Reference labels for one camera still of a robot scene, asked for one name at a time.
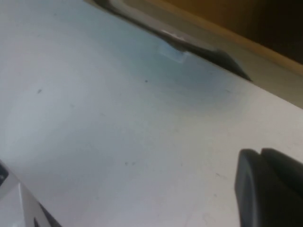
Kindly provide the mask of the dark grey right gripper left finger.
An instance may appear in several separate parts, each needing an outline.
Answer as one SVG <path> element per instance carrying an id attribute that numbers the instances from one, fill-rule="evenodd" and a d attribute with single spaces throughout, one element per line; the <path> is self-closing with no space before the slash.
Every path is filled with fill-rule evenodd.
<path id="1" fill-rule="evenodd" d="M 301 227 L 303 197 L 288 188 L 252 149 L 239 152 L 235 195 L 242 227 Z"/>

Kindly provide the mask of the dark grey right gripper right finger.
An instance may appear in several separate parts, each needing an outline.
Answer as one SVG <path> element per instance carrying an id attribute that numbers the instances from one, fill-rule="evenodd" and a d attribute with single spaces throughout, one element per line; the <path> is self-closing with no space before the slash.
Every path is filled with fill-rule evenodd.
<path id="1" fill-rule="evenodd" d="M 303 164 L 272 148 L 263 148 L 261 156 L 278 178 L 300 197 L 303 196 Z"/>

